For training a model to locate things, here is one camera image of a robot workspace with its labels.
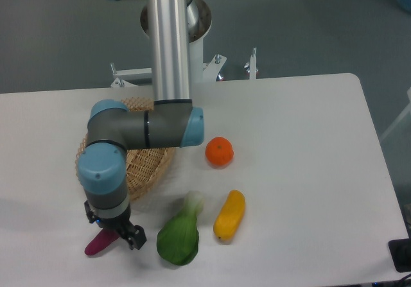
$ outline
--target yellow squash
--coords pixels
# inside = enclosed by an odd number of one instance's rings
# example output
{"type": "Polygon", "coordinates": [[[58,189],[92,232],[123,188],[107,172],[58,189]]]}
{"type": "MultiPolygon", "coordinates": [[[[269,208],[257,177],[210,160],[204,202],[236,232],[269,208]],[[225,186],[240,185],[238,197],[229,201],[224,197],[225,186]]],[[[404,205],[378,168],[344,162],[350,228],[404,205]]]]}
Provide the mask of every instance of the yellow squash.
{"type": "Polygon", "coordinates": [[[237,231],[245,212],[245,198],[242,192],[233,190],[221,208],[214,222],[214,233],[221,240],[230,240],[237,231]]]}

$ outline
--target woven basket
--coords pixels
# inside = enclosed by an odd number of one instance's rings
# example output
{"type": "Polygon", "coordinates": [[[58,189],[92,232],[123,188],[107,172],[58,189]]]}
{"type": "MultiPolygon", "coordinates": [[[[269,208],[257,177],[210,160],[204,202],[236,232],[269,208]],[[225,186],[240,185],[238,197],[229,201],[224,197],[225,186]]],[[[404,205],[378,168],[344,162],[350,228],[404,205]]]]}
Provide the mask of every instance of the woven basket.
{"type": "MultiPolygon", "coordinates": [[[[152,110],[153,100],[146,98],[129,98],[122,102],[132,112],[152,110]]],[[[85,149],[87,136],[83,139],[76,155],[77,162],[85,149]]],[[[161,178],[174,156],[175,148],[129,150],[126,157],[127,186],[130,200],[134,201],[147,193],[161,178]]]]}

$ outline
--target metal pole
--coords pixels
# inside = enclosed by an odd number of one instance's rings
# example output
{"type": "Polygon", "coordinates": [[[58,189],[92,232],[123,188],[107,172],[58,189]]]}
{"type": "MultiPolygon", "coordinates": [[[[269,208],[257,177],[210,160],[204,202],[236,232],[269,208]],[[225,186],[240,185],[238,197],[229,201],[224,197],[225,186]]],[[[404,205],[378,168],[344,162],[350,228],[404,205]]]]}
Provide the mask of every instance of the metal pole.
{"type": "Polygon", "coordinates": [[[156,100],[189,98],[186,0],[147,0],[156,100]]]}

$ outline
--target purple object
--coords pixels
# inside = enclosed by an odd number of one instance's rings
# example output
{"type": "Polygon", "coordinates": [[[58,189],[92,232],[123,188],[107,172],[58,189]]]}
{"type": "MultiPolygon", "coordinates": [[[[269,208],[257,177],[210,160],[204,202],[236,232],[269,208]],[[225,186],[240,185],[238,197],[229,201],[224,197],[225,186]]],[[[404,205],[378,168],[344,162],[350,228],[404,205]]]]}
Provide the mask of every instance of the purple object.
{"type": "Polygon", "coordinates": [[[117,232],[113,230],[103,229],[98,235],[91,240],[91,242],[86,246],[84,252],[87,256],[93,256],[104,250],[111,243],[119,238],[117,232]]]}

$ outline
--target bok choy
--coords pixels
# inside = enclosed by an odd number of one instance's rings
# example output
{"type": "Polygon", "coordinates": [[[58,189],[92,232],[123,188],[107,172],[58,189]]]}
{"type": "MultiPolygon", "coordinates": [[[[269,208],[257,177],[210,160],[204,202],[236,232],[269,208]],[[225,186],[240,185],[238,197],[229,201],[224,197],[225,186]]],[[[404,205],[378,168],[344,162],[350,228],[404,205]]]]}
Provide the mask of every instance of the bok choy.
{"type": "Polygon", "coordinates": [[[184,205],[157,235],[157,251],[168,262],[184,266],[198,252],[197,216],[204,205],[204,197],[198,191],[190,191],[184,205]]]}

